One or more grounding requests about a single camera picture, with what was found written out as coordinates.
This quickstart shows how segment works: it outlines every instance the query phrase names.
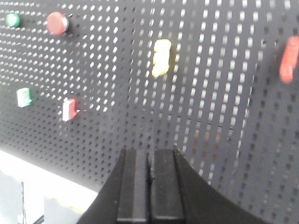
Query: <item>yellow object on table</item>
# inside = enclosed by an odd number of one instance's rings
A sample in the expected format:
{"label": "yellow object on table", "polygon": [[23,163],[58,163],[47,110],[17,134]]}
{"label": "yellow object on table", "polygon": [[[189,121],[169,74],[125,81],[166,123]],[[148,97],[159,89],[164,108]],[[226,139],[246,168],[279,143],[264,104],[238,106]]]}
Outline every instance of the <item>yellow object on table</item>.
{"label": "yellow object on table", "polygon": [[166,39],[157,40],[154,46],[152,76],[157,78],[168,72],[171,42]]}

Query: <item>red button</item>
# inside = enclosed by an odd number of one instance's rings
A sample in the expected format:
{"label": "red button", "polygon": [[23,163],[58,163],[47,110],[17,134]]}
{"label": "red button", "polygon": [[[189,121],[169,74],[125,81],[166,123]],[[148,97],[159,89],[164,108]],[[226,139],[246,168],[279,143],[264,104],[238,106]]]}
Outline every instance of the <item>red button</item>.
{"label": "red button", "polygon": [[279,76],[284,84],[289,84],[293,80],[293,70],[297,67],[299,54],[299,37],[291,37],[285,47],[285,52],[281,61]]}
{"label": "red button", "polygon": [[62,35],[67,31],[68,27],[68,19],[60,12],[53,12],[47,18],[47,29],[52,35]]}

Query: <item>perforated metal panel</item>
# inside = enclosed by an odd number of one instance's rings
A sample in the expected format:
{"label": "perforated metal panel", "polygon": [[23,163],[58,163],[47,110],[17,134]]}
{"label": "perforated metal panel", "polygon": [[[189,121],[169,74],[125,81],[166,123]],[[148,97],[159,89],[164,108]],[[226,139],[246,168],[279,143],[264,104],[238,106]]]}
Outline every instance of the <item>perforated metal panel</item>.
{"label": "perforated metal panel", "polygon": [[[0,137],[7,151],[94,190],[122,148],[178,147],[212,187],[272,223],[299,224],[299,81],[278,68],[296,0],[0,1]],[[50,36],[46,17],[70,30]],[[18,12],[21,28],[8,28]],[[157,39],[167,75],[151,76]],[[16,90],[31,89],[18,108]],[[62,121],[64,98],[77,117]]]}

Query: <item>green button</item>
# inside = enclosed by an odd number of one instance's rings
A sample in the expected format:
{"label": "green button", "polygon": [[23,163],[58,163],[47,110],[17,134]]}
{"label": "green button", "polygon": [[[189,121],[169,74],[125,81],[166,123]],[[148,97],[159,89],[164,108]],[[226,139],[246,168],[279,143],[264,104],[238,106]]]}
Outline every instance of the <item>green button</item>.
{"label": "green button", "polygon": [[18,27],[21,22],[19,15],[16,13],[8,14],[5,20],[9,27]]}

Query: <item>black pegboard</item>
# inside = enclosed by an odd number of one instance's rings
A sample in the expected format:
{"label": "black pegboard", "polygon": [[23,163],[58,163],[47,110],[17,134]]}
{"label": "black pegboard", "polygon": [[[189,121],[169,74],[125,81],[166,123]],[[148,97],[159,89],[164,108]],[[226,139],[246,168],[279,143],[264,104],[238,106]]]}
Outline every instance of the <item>black pegboard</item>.
{"label": "black pegboard", "polygon": [[[211,186],[272,223],[299,223],[298,76],[279,81],[295,0],[0,1],[1,148],[91,189],[122,148],[178,147]],[[65,13],[69,31],[45,21]],[[8,28],[18,12],[21,28]],[[157,39],[167,75],[151,76]],[[31,89],[18,108],[16,90]],[[78,102],[63,122],[62,101]]]}

